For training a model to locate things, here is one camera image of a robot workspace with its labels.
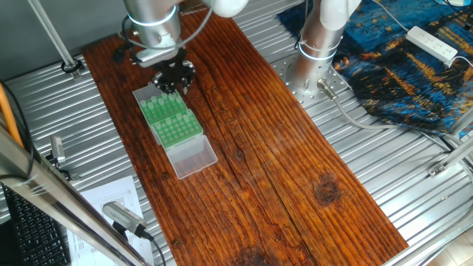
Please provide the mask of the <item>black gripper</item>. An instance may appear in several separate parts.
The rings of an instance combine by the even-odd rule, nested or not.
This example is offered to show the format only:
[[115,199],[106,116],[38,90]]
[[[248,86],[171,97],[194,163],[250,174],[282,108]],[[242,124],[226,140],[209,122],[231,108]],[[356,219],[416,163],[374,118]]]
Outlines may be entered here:
[[169,95],[176,92],[173,81],[180,81],[182,93],[184,95],[188,93],[196,70],[192,62],[185,59],[186,54],[181,54],[160,63],[160,72],[154,75],[152,83],[162,93]]

